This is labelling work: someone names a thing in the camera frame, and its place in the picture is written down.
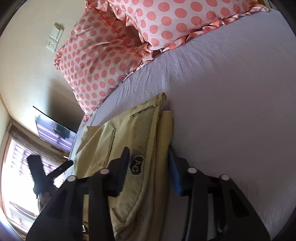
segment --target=white bed sheet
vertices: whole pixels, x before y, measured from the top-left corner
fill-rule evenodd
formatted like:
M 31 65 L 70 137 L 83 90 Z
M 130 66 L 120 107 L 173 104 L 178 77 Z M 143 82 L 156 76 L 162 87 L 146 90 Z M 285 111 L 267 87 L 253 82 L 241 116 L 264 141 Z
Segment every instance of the white bed sheet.
M 272 10 L 193 38 L 130 76 L 87 122 L 103 124 L 165 92 L 176 153 L 227 173 L 273 238 L 296 206 L 296 37 Z M 83 133 L 81 126 L 71 158 Z M 170 190 L 162 240 L 181 240 L 187 197 Z

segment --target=white round knob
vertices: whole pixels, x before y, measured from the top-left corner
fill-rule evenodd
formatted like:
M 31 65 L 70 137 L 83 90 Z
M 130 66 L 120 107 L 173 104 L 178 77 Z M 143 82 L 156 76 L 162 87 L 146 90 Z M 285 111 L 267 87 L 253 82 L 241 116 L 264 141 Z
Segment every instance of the white round knob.
M 227 174 L 223 174 L 223 175 L 221 175 L 221 179 L 224 181 L 228 181 L 230 179 L 230 177 Z
M 108 174 L 109 172 L 110 172 L 110 170 L 109 170 L 108 168 L 103 168 L 103 169 L 100 170 L 100 173 L 101 173 L 102 175 L 106 175 L 106 174 Z
M 75 181 L 76 180 L 76 176 L 74 176 L 74 175 L 71 175 L 71 176 L 69 176 L 68 178 L 67 178 L 67 181 L 68 182 L 73 182 L 73 181 Z
M 189 173 L 196 173 L 197 172 L 197 169 L 195 167 L 190 167 L 190 168 L 187 169 L 187 171 Z

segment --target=wall socket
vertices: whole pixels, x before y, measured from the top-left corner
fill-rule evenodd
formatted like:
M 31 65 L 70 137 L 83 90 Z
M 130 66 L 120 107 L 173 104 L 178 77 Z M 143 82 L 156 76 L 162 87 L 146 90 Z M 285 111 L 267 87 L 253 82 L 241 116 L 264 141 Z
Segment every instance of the wall socket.
M 50 49 L 52 52 L 55 52 L 57 49 L 58 41 L 54 40 L 53 38 L 49 37 L 47 42 L 47 48 Z

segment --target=white wall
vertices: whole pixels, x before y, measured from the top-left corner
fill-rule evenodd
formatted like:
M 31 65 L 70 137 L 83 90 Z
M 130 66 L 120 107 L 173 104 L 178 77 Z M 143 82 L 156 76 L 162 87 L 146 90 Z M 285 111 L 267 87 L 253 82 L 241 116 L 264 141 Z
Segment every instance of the white wall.
M 0 37 L 0 93 L 12 118 L 34 133 L 33 106 L 70 127 L 83 118 L 70 86 L 53 65 L 55 53 L 46 45 L 57 22 L 65 27 L 61 48 L 84 7 L 84 0 L 28 0 Z
M 10 117 L 5 110 L 5 108 L 1 102 L 1 97 L 0 97 L 0 146 L 1 146 L 2 139 L 3 139 L 4 133 L 7 129 L 9 122 L 10 122 Z

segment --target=pink polka dot pillowcase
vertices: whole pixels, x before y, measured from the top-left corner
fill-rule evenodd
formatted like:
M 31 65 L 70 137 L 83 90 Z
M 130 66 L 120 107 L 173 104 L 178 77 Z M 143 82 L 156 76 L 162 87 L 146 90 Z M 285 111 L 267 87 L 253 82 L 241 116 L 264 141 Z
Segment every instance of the pink polka dot pillowcase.
M 106 12 L 86 9 L 54 61 L 85 112 L 85 121 L 143 64 L 140 45 L 110 6 Z
M 89 0 L 98 8 L 106 3 L 124 12 L 133 21 L 140 37 L 147 41 L 150 50 L 174 49 L 185 42 L 185 37 L 203 26 L 246 13 L 257 0 Z

